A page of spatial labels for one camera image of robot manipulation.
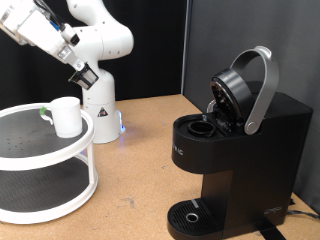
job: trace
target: coffee maker lid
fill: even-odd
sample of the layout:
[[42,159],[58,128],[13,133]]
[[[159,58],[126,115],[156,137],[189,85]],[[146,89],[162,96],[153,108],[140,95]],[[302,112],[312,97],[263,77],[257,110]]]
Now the coffee maker lid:
[[[249,62],[259,56],[264,63],[265,75],[263,85],[253,104],[251,91],[242,79],[241,74]],[[209,106],[212,107],[212,104],[217,104],[218,107],[224,108],[231,118],[245,122],[244,131],[246,134],[254,134],[258,131],[268,110],[278,82],[279,68],[272,52],[266,47],[257,46],[241,53],[233,61],[230,68],[213,77],[211,88],[215,100]]]

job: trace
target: white cup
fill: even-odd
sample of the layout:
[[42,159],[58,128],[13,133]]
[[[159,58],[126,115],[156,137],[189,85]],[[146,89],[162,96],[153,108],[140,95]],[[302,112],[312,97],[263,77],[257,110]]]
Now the white cup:
[[[50,110],[53,121],[45,115]],[[72,138],[82,133],[80,100],[75,97],[57,98],[40,109],[40,116],[54,124],[58,137]]]

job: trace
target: drip tray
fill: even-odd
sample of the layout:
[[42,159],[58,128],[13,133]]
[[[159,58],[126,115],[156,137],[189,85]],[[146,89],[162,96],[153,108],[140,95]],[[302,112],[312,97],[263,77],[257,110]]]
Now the drip tray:
[[76,198],[88,185],[88,166],[76,157],[41,169],[0,171],[0,209],[51,209]]
[[222,237],[221,227],[201,198],[180,202],[171,207],[168,213],[168,230],[175,239],[215,240]]

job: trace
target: coffee maker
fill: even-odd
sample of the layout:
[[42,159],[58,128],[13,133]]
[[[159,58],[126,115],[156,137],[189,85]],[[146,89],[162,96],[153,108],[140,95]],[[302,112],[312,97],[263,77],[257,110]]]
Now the coffee maker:
[[[265,67],[259,87],[241,77],[256,57]],[[212,78],[208,112],[174,122],[172,160],[203,174],[203,184],[201,197],[169,210],[173,238],[226,239],[284,222],[312,109],[276,92],[278,80],[269,49],[244,51]]]

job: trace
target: coffee maker handle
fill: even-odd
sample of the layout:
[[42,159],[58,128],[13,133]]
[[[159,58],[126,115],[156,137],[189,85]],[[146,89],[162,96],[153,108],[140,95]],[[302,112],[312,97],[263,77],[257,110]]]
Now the coffee maker handle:
[[272,52],[268,48],[257,46],[254,49],[249,49],[241,53],[230,67],[241,75],[242,70],[246,65],[259,56],[262,57],[264,63],[265,75],[259,95],[245,124],[244,131],[248,135],[252,135],[258,131],[270,102],[276,92],[279,82],[278,64],[272,57]]

